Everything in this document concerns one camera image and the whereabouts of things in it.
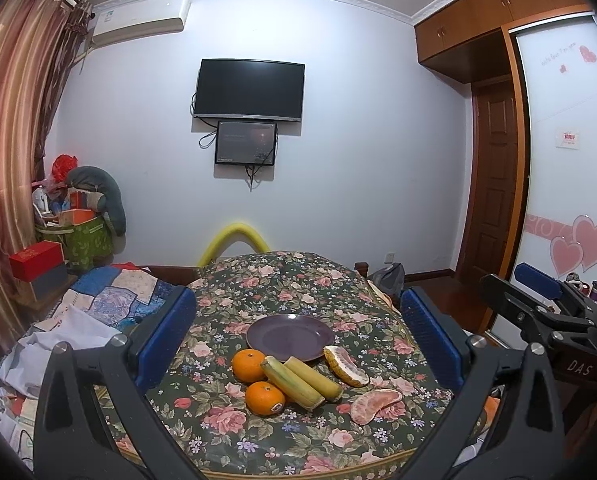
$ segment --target bolt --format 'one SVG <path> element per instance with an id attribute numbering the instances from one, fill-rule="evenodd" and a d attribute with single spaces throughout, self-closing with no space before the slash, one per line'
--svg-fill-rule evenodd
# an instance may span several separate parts
<path id="1" fill-rule="evenodd" d="M 487 346 L 487 339 L 485 339 L 482 335 L 479 335 L 479 334 L 471 335 L 467 339 L 467 341 L 474 348 L 485 348 Z"/>
<path id="2" fill-rule="evenodd" d="M 541 343 L 532 343 L 530 345 L 530 350 L 536 355 L 543 355 L 545 353 L 545 347 Z"/>
<path id="3" fill-rule="evenodd" d="M 125 334 L 115 334 L 110 339 L 112 346 L 124 346 L 128 342 L 128 337 Z"/>
<path id="4" fill-rule="evenodd" d="M 52 351 L 54 352 L 54 354 L 63 354 L 64 352 L 67 352 L 68 348 L 70 348 L 69 343 L 66 341 L 61 341 L 60 343 L 56 343 L 54 345 Z"/>

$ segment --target floral tablecloth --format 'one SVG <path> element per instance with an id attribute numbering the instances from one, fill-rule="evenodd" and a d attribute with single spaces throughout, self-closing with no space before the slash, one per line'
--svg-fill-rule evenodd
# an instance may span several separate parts
<path id="1" fill-rule="evenodd" d="M 222 260 L 205 267 L 189 287 L 197 296 L 196 320 L 162 383 L 147 397 L 209 478 L 388 478 L 430 433 L 451 399 L 399 314 L 374 298 L 354 271 L 317 254 Z M 315 316 L 328 324 L 336 344 L 348 349 L 371 383 L 346 386 L 339 403 L 312 413 L 289 403 L 277 416 L 253 415 L 243 401 L 246 386 L 232 375 L 230 360 L 246 347 L 248 327 L 277 313 Z M 317 368 L 333 378 L 323 358 Z M 399 390 L 403 400 L 368 425 L 355 424 L 349 415 L 355 397 L 386 387 Z M 104 394 L 101 402 L 118 446 L 132 455 L 109 397 Z"/>

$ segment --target air conditioner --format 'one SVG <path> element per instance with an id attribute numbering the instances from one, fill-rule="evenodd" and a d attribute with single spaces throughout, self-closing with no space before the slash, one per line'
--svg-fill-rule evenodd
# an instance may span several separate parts
<path id="1" fill-rule="evenodd" d="M 190 0 L 142 0 L 105 10 L 99 16 L 92 43 L 95 47 L 144 36 L 181 32 Z"/>

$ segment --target door frame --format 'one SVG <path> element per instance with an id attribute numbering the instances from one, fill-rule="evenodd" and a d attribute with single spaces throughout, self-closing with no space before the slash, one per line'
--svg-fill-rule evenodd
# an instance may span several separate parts
<path id="1" fill-rule="evenodd" d="M 514 86 L 514 107 L 517 121 L 517 162 L 516 162 L 516 185 L 514 202 L 512 203 L 512 213 L 510 221 L 510 230 L 499 267 L 498 276 L 504 280 L 509 280 L 512 275 L 512 267 L 516 261 L 516 255 L 521 241 L 521 234 L 523 232 L 523 224 L 525 223 L 525 211 L 528 200 L 528 185 L 530 182 L 530 114 L 527 101 L 527 92 L 525 89 L 525 81 L 523 72 L 521 71 L 521 59 L 518 48 L 510 30 L 530 25 L 530 23 L 539 22 L 541 20 L 549 20 L 550 18 L 557 18 L 559 16 L 566 16 L 568 14 L 576 14 L 577 12 L 589 12 L 592 7 L 589 5 L 577 5 L 570 7 L 562 7 L 560 9 L 548 10 L 533 16 L 528 16 L 521 20 L 506 23 L 501 27 L 503 32 L 503 40 L 507 49 L 508 58 L 510 60 L 512 84 Z M 465 228 L 463 231 L 463 240 L 461 241 L 461 251 L 459 252 L 459 261 L 457 264 L 456 275 L 459 276 L 462 266 L 465 263 L 465 249 L 467 242 L 467 234 L 472 225 L 472 216 L 474 213 L 474 202 L 476 197 L 477 184 L 477 166 L 479 163 L 479 122 L 477 118 L 477 102 L 475 99 L 475 89 L 482 86 L 488 86 L 496 82 L 509 80 L 509 76 L 487 79 L 484 81 L 472 83 L 472 114 L 473 114 L 473 147 L 472 147 L 472 173 L 469 186 L 469 201 L 467 203 L 467 216 Z M 492 327 L 496 316 L 491 309 L 486 309 L 485 315 L 479 327 L 479 333 L 485 332 Z"/>

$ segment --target red plastic bag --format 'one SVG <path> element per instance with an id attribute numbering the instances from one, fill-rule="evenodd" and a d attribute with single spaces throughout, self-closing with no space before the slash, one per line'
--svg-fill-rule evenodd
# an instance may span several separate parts
<path id="1" fill-rule="evenodd" d="M 59 155 L 52 164 L 52 176 L 55 182 L 65 182 L 67 173 L 78 166 L 78 159 L 75 156 Z"/>

